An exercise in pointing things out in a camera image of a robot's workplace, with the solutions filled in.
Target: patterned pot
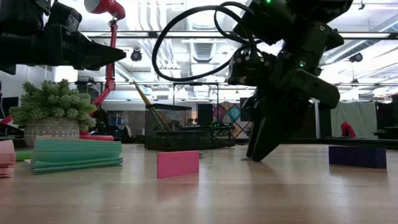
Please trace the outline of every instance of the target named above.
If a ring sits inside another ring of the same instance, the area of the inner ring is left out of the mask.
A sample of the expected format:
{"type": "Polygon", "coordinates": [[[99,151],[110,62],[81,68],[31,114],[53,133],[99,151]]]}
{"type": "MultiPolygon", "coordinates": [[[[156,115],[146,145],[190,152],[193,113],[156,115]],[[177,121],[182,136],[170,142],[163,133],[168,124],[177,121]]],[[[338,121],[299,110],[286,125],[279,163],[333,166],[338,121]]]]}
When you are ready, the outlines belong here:
{"type": "Polygon", "coordinates": [[[36,136],[79,138],[79,124],[69,118],[45,118],[28,121],[25,126],[25,143],[33,148],[36,136]]]}

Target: wooden table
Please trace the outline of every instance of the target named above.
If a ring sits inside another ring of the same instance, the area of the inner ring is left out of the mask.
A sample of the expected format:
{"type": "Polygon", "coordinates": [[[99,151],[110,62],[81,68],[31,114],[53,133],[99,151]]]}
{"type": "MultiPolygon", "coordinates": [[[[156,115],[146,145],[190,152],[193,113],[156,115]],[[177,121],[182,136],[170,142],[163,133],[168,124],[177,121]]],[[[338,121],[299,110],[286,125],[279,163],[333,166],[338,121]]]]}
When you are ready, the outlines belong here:
{"type": "Polygon", "coordinates": [[[156,152],[125,145],[124,165],[0,179],[0,223],[397,223],[398,152],[384,170],[328,165],[327,146],[203,151],[200,173],[156,179],[156,152]]]}

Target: ceiling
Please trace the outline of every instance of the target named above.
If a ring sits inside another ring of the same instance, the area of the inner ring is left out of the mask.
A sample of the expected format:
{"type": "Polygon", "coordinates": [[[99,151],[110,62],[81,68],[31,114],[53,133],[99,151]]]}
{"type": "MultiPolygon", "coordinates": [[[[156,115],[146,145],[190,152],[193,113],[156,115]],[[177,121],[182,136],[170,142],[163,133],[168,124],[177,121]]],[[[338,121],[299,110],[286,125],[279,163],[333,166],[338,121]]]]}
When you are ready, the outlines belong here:
{"type": "MultiPolygon", "coordinates": [[[[108,21],[111,19],[109,14],[90,14],[85,11],[83,0],[59,0],[60,2],[74,7],[83,15],[83,21],[80,24],[79,29],[83,32],[89,31],[109,31],[108,21]]],[[[119,21],[119,31],[127,30],[161,30],[165,26],[166,21],[169,22],[175,16],[179,15],[181,12],[185,11],[187,8],[193,6],[208,5],[208,4],[219,4],[223,1],[220,0],[118,0],[126,9],[126,19],[119,21]]],[[[244,0],[237,0],[236,2],[246,3],[244,0]]],[[[397,18],[398,22],[398,0],[364,0],[365,8],[359,10],[361,1],[354,1],[354,5],[351,9],[335,19],[329,25],[332,28],[336,28],[343,32],[379,32],[380,25],[385,23],[391,18],[397,18]]],[[[236,13],[240,14],[240,9],[231,8],[236,13]]],[[[205,29],[211,30],[213,25],[213,14],[202,14],[191,19],[186,19],[179,22],[172,30],[183,31],[183,30],[195,30],[195,26],[198,24],[205,26],[205,29]]],[[[234,26],[234,21],[230,17],[219,17],[220,22],[222,22],[221,27],[223,30],[232,30],[234,26]]],[[[96,38],[94,41],[109,45],[109,39],[106,38],[96,38]]],[[[187,77],[190,75],[195,75],[209,70],[214,69],[219,66],[219,64],[227,61],[232,53],[239,47],[239,44],[232,40],[218,39],[217,43],[208,40],[209,42],[196,43],[193,44],[192,39],[169,39],[163,43],[165,46],[162,52],[162,58],[169,61],[170,52],[174,60],[164,68],[164,73],[173,75],[174,77],[187,77]],[[198,64],[194,57],[207,57],[212,54],[212,60],[210,63],[198,64]]],[[[151,50],[150,47],[154,45],[155,40],[149,39],[118,39],[117,47],[126,51],[128,57],[118,62],[118,67],[128,74],[128,77],[135,79],[138,82],[165,82],[165,80],[160,79],[153,71],[151,65],[151,50]],[[142,52],[142,60],[140,62],[133,62],[130,59],[130,54],[133,49],[139,48],[142,52]]],[[[346,41],[345,45],[340,47],[340,49],[333,49],[326,52],[324,55],[323,64],[325,64],[325,58],[328,56],[338,55],[339,50],[349,47],[350,44],[361,44],[358,40],[346,41]]],[[[278,42],[273,46],[266,44],[260,44],[258,48],[260,50],[266,51],[268,53],[277,54],[282,47],[282,42],[278,42]]],[[[346,60],[340,60],[339,62],[333,62],[329,65],[324,65],[322,69],[321,77],[331,83],[348,83],[353,78],[358,78],[360,83],[395,83],[398,82],[398,62],[397,58],[397,48],[398,40],[383,40],[374,45],[370,45],[362,49],[360,52],[363,54],[364,59],[359,63],[350,63],[346,60]]],[[[226,78],[227,70],[223,70],[212,77],[202,80],[203,82],[224,82],[226,78]]],[[[98,72],[92,71],[79,71],[78,76],[80,78],[92,77],[96,81],[103,81],[105,78],[104,69],[98,72]]],[[[117,82],[123,82],[124,79],[117,77],[117,82]]],[[[120,90],[128,90],[128,87],[119,88],[120,90]]],[[[225,86],[224,88],[229,88],[226,91],[227,96],[231,96],[231,93],[235,93],[235,86],[225,86]]],[[[388,87],[389,93],[395,87],[388,87]]],[[[247,90],[245,86],[239,86],[238,89],[247,91],[249,95],[252,90],[247,90]]],[[[374,93],[375,87],[362,87],[352,89],[341,88],[341,92],[348,96],[348,98],[357,98],[358,95],[374,93]]],[[[193,88],[185,88],[188,91],[195,91],[193,88]]],[[[195,97],[195,94],[188,94],[188,97],[195,97]]]]}

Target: black mesh container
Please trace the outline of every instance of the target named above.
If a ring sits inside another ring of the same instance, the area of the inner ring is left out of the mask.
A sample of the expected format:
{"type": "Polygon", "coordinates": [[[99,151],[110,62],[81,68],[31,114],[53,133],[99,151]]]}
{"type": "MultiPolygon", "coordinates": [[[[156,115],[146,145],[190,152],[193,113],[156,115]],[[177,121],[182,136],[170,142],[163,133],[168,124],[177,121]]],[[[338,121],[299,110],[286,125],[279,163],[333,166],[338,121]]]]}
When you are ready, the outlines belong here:
{"type": "Polygon", "coordinates": [[[191,107],[162,104],[146,106],[145,148],[158,151],[184,151],[230,146],[227,144],[231,140],[230,134],[218,139],[209,126],[188,125],[190,118],[192,118],[191,107]],[[168,127],[165,127],[157,114],[168,127]]]}

